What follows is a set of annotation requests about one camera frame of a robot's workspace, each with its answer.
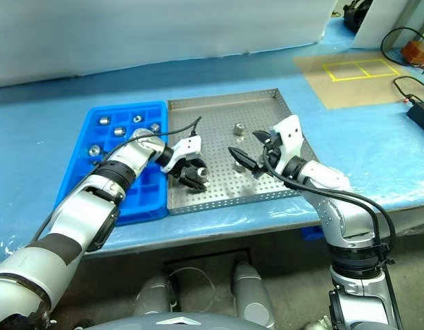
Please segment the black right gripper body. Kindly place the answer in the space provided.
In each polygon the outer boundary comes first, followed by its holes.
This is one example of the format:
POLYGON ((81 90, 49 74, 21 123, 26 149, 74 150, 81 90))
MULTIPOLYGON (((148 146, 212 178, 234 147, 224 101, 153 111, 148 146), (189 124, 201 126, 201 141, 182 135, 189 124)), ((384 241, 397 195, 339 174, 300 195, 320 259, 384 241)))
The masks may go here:
MULTIPOLYGON (((283 176, 282 171, 277 171, 276 167, 281 158, 280 147, 282 146, 282 139, 279 135, 271 135, 271 143, 263 144, 264 149, 267 150, 267 160, 268 164, 272 168, 269 170, 265 165, 266 161, 263 159, 263 156, 260 156, 260 159, 257 161, 259 165, 265 167, 265 173, 271 175, 273 172, 277 175, 283 176)), ((252 174, 254 178, 260 178, 263 174, 252 174)))

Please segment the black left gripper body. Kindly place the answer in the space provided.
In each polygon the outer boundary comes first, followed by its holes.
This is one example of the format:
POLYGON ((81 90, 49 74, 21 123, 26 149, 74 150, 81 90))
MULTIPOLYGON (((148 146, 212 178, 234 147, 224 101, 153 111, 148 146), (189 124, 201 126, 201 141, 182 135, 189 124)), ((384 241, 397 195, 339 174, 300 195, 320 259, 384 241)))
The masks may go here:
POLYGON ((172 176, 180 182, 197 182, 197 171, 199 168, 199 160, 197 158, 187 160, 186 158, 180 159, 172 169, 172 176))

